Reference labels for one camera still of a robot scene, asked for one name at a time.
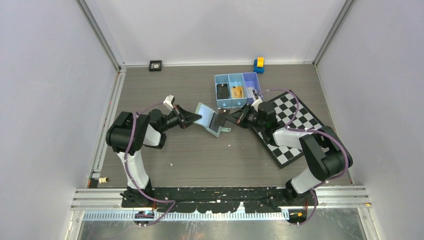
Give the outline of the black VIP card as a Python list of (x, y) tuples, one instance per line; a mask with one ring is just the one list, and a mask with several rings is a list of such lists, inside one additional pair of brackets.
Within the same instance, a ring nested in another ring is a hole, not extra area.
[(226, 108), (221, 108), (220, 110), (219, 110), (219, 112), (218, 112), (218, 114), (221, 116), (227, 116), (227, 115), (229, 115), (230, 114), (230, 112), (231, 112), (231, 110), (230, 109), (226, 109)]

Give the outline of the mint green card holder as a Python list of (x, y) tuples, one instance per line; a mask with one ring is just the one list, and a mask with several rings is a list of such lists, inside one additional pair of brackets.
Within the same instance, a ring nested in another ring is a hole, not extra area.
[(204, 127), (209, 133), (215, 137), (219, 137), (220, 133), (229, 133), (232, 129), (230, 127), (222, 127), (218, 125), (218, 113), (209, 106), (199, 102), (195, 114), (200, 115), (201, 118), (196, 120), (196, 125)]

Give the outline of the dark grey card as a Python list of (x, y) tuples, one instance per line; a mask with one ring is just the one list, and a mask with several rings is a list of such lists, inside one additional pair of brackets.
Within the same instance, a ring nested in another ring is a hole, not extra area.
[(209, 124), (209, 128), (213, 132), (218, 132), (220, 128), (225, 125), (226, 119), (223, 113), (214, 113)]

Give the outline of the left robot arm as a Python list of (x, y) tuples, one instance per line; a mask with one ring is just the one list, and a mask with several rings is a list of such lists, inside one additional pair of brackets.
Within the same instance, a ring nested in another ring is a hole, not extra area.
[(151, 179), (142, 157), (142, 148), (162, 149), (166, 131), (180, 127), (186, 129), (200, 120), (200, 114), (187, 111), (176, 104), (165, 114), (152, 109), (147, 114), (122, 111), (107, 130), (105, 141), (117, 154), (127, 177), (126, 198), (134, 197), (141, 207), (148, 207), (154, 199)]

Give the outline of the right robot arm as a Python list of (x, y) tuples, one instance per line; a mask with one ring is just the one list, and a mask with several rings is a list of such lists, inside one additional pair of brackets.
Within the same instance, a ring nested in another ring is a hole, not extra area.
[(283, 189), (284, 201), (291, 205), (299, 205), (306, 193), (326, 181), (342, 177), (353, 165), (352, 156), (331, 127), (298, 129), (283, 126), (270, 102), (247, 103), (225, 119), (244, 129), (257, 129), (266, 144), (303, 152), (307, 168), (289, 180)]

